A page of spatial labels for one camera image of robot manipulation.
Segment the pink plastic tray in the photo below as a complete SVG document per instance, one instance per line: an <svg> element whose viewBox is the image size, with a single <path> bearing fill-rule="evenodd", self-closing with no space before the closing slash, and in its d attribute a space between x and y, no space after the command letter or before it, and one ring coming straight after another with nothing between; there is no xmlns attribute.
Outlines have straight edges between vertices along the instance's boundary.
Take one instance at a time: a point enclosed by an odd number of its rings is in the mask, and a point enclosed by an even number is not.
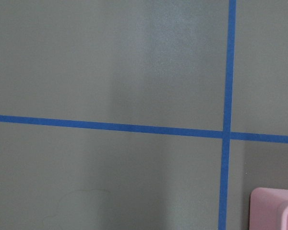
<svg viewBox="0 0 288 230"><path fill-rule="evenodd" d="M288 230L288 190L255 188L250 196L251 230Z"/></svg>

